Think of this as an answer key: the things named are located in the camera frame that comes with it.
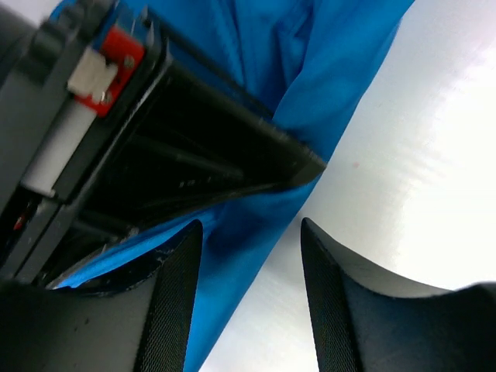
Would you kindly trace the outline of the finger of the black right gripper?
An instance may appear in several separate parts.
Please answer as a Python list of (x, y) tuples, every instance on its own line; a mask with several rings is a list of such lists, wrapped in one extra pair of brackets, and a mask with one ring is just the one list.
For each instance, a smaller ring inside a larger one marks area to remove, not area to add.
[(69, 229), (124, 240), (227, 200), (285, 191), (326, 163), (277, 128), (259, 101), (162, 21), (164, 57), (129, 134)]

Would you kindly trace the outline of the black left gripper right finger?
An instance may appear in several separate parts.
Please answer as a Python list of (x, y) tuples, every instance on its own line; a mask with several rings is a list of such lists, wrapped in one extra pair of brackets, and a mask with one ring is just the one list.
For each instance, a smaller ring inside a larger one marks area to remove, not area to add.
[(493, 371), (495, 286), (447, 291), (402, 277), (301, 222), (321, 371)]

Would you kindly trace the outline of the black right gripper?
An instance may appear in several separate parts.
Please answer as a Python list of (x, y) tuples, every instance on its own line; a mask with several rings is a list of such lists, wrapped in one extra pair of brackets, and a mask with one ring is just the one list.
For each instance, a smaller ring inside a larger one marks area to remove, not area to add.
[(1, 7), (1, 276), (39, 275), (131, 129), (164, 57), (160, 20), (70, 1), (39, 25)]

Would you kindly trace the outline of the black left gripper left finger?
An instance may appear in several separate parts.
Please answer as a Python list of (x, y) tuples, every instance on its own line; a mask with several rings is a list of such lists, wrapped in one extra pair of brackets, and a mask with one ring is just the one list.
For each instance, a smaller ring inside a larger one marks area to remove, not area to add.
[(3, 371), (180, 371), (202, 252), (191, 222), (78, 288), (1, 283)]

